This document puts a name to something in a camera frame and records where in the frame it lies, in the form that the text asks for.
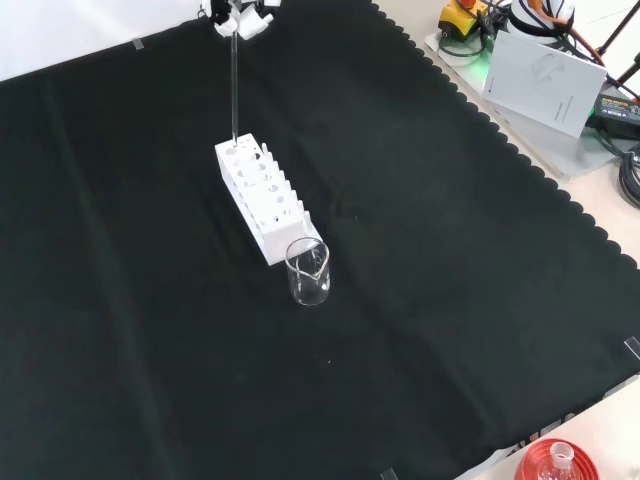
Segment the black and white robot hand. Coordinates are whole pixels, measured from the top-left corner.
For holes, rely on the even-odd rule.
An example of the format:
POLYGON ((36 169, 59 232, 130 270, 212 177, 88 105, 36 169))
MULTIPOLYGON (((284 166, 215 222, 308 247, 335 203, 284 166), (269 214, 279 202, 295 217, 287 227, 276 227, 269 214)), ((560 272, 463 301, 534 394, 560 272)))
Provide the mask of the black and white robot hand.
POLYGON ((250 40, 266 30, 281 0, 202 0, 197 15, 206 17, 215 31, 229 38, 250 40))

